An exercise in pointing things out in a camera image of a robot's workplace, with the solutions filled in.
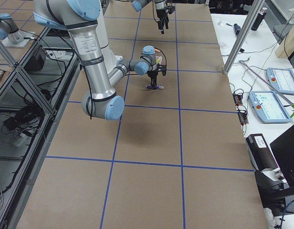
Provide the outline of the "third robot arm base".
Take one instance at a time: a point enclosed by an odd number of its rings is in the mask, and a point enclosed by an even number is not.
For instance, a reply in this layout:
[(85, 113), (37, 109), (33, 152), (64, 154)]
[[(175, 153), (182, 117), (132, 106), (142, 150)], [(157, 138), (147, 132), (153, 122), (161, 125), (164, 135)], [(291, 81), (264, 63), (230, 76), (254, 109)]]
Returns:
[(24, 48), (35, 32), (21, 31), (8, 13), (0, 13), (0, 40), (5, 47)]

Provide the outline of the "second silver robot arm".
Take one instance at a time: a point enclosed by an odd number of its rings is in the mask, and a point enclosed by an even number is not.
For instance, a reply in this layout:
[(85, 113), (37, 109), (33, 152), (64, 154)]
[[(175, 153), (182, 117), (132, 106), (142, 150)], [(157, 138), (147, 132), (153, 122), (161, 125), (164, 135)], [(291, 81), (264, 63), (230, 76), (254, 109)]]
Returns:
[(166, 0), (132, 0), (131, 5), (136, 12), (141, 11), (149, 3), (152, 3), (153, 7), (156, 9), (157, 19), (155, 17), (154, 9), (152, 10), (153, 19), (155, 22), (168, 23), (168, 12), (169, 7)]

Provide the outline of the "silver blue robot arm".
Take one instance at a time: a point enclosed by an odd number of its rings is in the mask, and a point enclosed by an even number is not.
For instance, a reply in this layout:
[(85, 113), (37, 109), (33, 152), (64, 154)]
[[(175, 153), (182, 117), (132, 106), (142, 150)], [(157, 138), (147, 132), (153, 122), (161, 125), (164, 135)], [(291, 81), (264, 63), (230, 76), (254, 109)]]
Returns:
[(35, 21), (44, 27), (68, 31), (88, 81), (89, 90), (81, 105), (90, 117), (120, 118), (125, 102), (114, 86), (129, 72), (148, 75), (151, 79), (148, 88), (160, 88), (157, 76), (166, 75), (167, 66), (156, 56), (158, 49), (148, 45), (139, 59), (117, 58), (108, 46), (99, 0), (36, 0), (33, 14)]

